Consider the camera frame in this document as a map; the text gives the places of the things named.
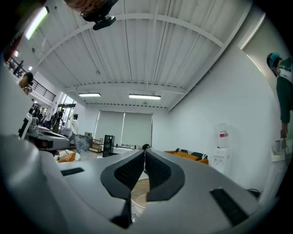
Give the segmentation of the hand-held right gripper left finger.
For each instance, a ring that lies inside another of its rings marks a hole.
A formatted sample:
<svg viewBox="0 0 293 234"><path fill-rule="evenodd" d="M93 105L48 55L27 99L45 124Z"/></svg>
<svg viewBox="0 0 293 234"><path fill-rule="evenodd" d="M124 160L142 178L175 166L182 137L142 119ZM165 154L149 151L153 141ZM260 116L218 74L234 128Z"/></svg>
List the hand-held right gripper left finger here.
<svg viewBox="0 0 293 234"><path fill-rule="evenodd" d="M144 167L144 152L57 164L63 176L62 209L70 234L146 234L131 220L131 190Z"/></svg>

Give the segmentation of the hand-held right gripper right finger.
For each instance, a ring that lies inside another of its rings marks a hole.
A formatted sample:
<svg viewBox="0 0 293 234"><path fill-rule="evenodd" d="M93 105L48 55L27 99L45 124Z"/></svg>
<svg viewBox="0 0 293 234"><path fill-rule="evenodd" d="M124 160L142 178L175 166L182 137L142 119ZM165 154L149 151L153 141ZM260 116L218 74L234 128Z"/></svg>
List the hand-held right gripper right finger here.
<svg viewBox="0 0 293 234"><path fill-rule="evenodd" d="M146 151L150 181L139 234L215 234L235 227L260 205L216 169L157 150Z"/></svg>

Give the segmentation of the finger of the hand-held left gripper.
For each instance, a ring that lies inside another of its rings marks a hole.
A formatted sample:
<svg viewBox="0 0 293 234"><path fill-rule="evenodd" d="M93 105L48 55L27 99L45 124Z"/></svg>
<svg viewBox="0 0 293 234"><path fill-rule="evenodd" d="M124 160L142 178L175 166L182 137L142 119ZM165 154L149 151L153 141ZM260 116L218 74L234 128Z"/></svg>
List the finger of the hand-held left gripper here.
<svg viewBox="0 0 293 234"><path fill-rule="evenodd" d="M38 135L34 138L34 144L41 150L59 150L68 148L70 145L69 139L63 136L56 135Z"/></svg>
<svg viewBox="0 0 293 234"><path fill-rule="evenodd" d="M52 131L42 131L42 130L39 130L38 135L39 136L46 135L46 136L52 136L52 137L62 137L63 136L63 135L54 133Z"/></svg>

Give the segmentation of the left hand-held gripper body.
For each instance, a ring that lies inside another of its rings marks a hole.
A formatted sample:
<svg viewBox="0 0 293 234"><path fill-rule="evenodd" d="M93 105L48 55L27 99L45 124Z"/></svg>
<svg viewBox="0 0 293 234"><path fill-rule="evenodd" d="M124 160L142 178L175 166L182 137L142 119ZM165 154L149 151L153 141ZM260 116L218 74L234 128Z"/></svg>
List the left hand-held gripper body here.
<svg viewBox="0 0 293 234"><path fill-rule="evenodd" d="M23 125L19 129L19 138L25 139L29 137L37 138L39 132L39 119L27 113L23 120Z"/></svg>

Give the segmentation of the grey-white cushion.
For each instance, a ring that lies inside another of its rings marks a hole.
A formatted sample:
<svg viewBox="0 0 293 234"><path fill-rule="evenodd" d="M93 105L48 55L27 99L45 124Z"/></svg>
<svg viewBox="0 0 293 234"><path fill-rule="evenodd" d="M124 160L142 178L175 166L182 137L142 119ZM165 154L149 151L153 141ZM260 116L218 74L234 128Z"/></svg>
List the grey-white cushion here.
<svg viewBox="0 0 293 234"><path fill-rule="evenodd" d="M58 163L60 158L64 157L67 154L70 154L70 153L73 153L73 151L70 151L67 149L64 151L60 151L58 155L54 156L55 162ZM76 158L74 161L80 161L80 160L81 160L80 154L76 152Z"/></svg>

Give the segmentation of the orange cushion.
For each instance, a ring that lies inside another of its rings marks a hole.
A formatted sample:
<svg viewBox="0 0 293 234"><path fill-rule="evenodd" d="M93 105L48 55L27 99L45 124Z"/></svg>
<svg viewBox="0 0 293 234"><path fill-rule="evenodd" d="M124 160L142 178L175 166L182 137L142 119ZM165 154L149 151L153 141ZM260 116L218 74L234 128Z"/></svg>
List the orange cushion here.
<svg viewBox="0 0 293 234"><path fill-rule="evenodd" d="M64 157L59 159L58 163L63 163L63 162L72 162L76 158L76 152L70 153L65 155Z"/></svg>

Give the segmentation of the orange sofa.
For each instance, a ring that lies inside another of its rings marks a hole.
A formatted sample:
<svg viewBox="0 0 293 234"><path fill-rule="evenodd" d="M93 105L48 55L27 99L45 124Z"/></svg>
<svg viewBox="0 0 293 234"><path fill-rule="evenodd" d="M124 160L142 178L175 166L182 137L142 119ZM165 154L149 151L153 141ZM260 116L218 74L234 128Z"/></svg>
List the orange sofa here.
<svg viewBox="0 0 293 234"><path fill-rule="evenodd" d="M209 161L206 154L188 151L184 149L177 149L175 151L164 151L165 153L179 156L181 158L197 161L209 165Z"/></svg>

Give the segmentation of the black cabinet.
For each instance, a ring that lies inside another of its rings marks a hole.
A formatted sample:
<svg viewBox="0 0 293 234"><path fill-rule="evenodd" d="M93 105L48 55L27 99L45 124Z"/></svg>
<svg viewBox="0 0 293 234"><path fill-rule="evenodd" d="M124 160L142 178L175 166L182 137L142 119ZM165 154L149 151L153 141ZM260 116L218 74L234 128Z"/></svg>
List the black cabinet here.
<svg viewBox="0 0 293 234"><path fill-rule="evenodd" d="M114 136L105 135L103 144L103 157L112 156L114 154Z"/></svg>

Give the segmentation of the black white striped pillow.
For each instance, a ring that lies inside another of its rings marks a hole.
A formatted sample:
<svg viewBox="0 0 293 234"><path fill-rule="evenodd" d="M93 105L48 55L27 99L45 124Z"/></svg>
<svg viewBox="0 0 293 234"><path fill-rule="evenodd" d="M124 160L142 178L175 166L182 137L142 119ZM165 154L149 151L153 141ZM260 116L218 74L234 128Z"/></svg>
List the black white striped pillow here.
<svg viewBox="0 0 293 234"><path fill-rule="evenodd" d="M185 150L185 149L180 149L177 148L176 153L179 152L179 156L185 156L185 155L191 155L193 157L197 157L197 160L205 160L208 159L208 155L207 154L202 154L202 153L198 153L195 151L190 151L190 150Z"/></svg>

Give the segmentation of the low wooden shelf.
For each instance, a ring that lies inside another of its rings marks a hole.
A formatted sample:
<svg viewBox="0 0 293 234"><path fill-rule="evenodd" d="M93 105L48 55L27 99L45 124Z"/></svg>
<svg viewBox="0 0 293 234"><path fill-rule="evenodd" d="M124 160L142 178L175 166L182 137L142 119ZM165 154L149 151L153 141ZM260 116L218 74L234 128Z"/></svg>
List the low wooden shelf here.
<svg viewBox="0 0 293 234"><path fill-rule="evenodd" d="M89 151L101 153L103 151L103 139L92 139L89 144Z"/></svg>

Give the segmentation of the black mezzanine railing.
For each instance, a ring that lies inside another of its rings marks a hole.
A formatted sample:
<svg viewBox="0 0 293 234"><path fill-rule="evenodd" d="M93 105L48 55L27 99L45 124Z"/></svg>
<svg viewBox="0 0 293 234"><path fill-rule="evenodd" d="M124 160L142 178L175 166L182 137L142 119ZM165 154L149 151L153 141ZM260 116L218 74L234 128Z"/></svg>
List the black mezzanine railing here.
<svg viewBox="0 0 293 234"><path fill-rule="evenodd" d="M22 67L18 68L20 65L16 62L14 58L9 58L6 62L8 69L14 73L16 81L21 81L23 76L27 73ZM33 83L28 87L29 92L36 93L47 101L53 102L56 95L46 89L43 85L33 79Z"/></svg>

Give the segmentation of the grey window blind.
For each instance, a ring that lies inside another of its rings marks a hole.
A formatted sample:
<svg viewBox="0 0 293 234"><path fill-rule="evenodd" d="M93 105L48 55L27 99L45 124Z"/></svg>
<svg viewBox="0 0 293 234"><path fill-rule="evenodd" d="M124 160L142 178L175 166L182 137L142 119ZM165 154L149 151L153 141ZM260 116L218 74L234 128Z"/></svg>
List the grey window blind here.
<svg viewBox="0 0 293 234"><path fill-rule="evenodd" d="M114 145L121 145L123 120L123 112L100 111L94 138L105 139L105 135L114 136Z"/></svg>
<svg viewBox="0 0 293 234"><path fill-rule="evenodd" d="M126 112L123 123L122 140L124 145L151 145L152 115Z"/></svg>

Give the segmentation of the white water dispenser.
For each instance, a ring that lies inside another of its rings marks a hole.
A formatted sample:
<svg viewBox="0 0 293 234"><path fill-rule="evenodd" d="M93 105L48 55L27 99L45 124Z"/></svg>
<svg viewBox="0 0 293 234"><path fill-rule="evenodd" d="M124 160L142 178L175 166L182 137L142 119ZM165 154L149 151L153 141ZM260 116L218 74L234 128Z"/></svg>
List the white water dispenser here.
<svg viewBox="0 0 293 234"><path fill-rule="evenodd" d="M229 148L228 126L220 123L215 126L216 148L212 156L214 169L230 177L232 156Z"/></svg>

